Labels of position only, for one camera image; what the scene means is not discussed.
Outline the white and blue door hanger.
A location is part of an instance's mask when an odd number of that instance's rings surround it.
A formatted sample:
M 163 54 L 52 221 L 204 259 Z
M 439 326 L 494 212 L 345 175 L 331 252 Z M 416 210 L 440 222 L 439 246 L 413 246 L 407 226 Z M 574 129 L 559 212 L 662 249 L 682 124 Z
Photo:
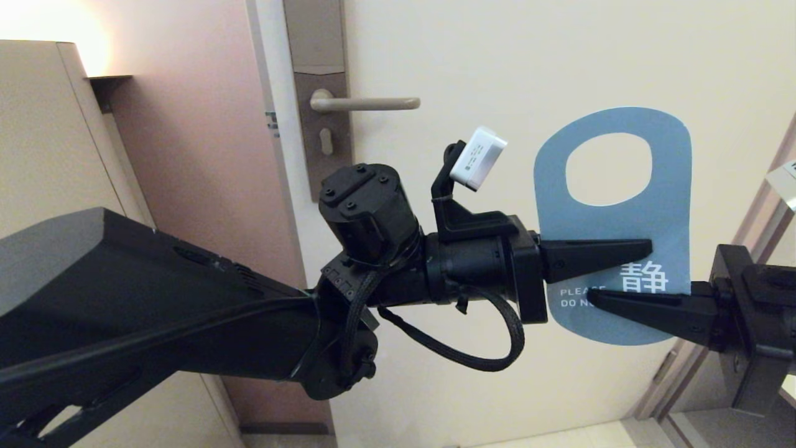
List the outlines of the white and blue door hanger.
M 588 140 L 611 134 L 636 136 L 651 154 L 649 182 L 637 195 L 608 206 L 575 199 L 566 166 Z M 693 153 L 688 129 L 677 117 L 642 107 L 595 111 L 557 131 L 540 148 L 534 166 L 535 202 L 544 240 L 649 239 L 639 261 L 547 286 L 552 317 L 580 337 L 620 346 L 669 340 L 671 335 L 599 310 L 588 290 L 689 293 L 689 221 Z

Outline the white room door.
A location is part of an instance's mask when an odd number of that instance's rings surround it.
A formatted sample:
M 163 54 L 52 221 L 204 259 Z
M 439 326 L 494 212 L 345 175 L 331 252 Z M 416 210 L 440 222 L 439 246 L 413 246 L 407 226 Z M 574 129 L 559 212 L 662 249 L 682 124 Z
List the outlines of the white room door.
M 354 159 L 400 173 L 427 232 L 447 144 L 486 126 L 506 150 L 472 212 L 546 232 L 534 166 L 557 131 L 598 111 L 679 119 L 692 144 L 691 278 L 708 279 L 796 113 L 796 0 L 343 0 L 352 97 L 418 97 L 351 114 Z M 390 323 L 378 371 L 331 401 L 339 448 L 443 448 L 537 436 L 633 414 L 675 338 L 617 346 L 551 319 L 511 368 L 464 368 Z

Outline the brown metal lock plate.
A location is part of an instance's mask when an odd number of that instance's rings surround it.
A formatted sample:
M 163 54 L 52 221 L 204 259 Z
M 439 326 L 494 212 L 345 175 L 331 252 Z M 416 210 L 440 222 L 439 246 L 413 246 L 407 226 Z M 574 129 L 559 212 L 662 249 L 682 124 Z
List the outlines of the brown metal lock plate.
M 316 89 L 327 89 L 338 98 L 349 93 L 342 0 L 282 0 L 282 5 L 310 198 L 317 202 L 323 179 L 353 162 L 349 113 L 322 114 L 310 107 L 310 97 Z M 329 157 L 320 150 L 318 133 L 322 128 L 333 131 L 335 153 Z

